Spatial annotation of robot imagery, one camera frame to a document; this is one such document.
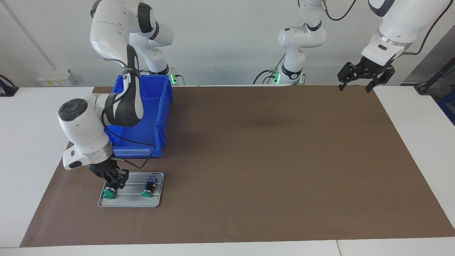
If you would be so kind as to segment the black stand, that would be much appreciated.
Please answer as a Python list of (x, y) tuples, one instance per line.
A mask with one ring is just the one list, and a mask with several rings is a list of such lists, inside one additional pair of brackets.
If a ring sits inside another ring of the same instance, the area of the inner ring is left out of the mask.
[(421, 95), (424, 95), (426, 94), (430, 87), (432, 85), (434, 85), (434, 83), (451, 74), (452, 72), (455, 71), (455, 56), (452, 57), (436, 74), (434, 74), (431, 78), (429, 78), (428, 80), (426, 81), (423, 81), (423, 82), (420, 82), (418, 84), (416, 84), (415, 86), (415, 89), (416, 91), (421, 94)]

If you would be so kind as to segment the grey metal tray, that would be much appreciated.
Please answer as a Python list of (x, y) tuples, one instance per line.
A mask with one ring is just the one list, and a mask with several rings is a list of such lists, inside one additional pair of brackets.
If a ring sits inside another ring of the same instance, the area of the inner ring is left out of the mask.
[[(147, 186), (147, 178), (155, 177), (155, 188), (151, 196), (143, 196)], [(161, 201), (162, 188), (165, 175), (163, 172), (130, 172), (125, 187), (118, 189), (113, 199), (107, 199), (103, 192), (98, 199), (100, 208), (156, 208)]]

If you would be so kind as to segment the brown table mat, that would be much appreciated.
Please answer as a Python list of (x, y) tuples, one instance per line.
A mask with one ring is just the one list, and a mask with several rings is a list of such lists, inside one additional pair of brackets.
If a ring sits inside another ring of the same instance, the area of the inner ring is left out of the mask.
[(21, 247), (455, 237), (378, 91), (176, 87), (165, 137), (158, 207), (59, 165)]

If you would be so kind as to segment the blue plastic storage bin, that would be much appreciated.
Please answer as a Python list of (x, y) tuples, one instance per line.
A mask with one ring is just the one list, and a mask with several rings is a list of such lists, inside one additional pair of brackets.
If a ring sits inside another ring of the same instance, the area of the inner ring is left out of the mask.
[(173, 102), (172, 83), (167, 75), (141, 75), (141, 97), (144, 115), (134, 127), (108, 126), (121, 136), (108, 133), (119, 158), (138, 159), (162, 157), (166, 146), (166, 121)]

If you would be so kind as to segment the blue crate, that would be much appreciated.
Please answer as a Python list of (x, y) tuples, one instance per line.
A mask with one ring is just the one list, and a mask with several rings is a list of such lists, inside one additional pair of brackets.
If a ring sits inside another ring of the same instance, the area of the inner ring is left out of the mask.
[(455, 126), (455, 90), (447, 94), (438, 103), (439, 108)]

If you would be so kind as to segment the black table clamp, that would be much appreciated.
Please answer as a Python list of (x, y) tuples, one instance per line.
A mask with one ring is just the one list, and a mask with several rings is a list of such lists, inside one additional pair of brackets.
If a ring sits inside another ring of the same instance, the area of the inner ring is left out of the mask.
[(18, 89), (10, 79), (0, 74), (0, 97), (13, 97)]

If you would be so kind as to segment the white wall power strip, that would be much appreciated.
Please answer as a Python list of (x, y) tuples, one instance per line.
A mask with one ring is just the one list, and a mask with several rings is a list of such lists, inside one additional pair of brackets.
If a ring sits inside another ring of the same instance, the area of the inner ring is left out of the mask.
[(37, 77), (41, 86), (75, 86), (76, 79), (68, 69), (41, 71)]

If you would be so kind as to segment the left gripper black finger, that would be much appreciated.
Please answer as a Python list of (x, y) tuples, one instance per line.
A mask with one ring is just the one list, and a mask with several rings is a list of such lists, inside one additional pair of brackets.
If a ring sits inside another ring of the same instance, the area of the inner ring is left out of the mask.
[(362, 78), (362, 65), (354, 65), (353, 63), (346, 63), (337, 74), (339, 81), (338, 89), (343, 91), (348, 83)]
[(390, 78), (395, 74), (394, 67), (385, 68), (381, 73), (373, 72), (370, 75), (371, 81), (366, 86), (365, 91), (370, 93), (376, 86), (388, 83)]

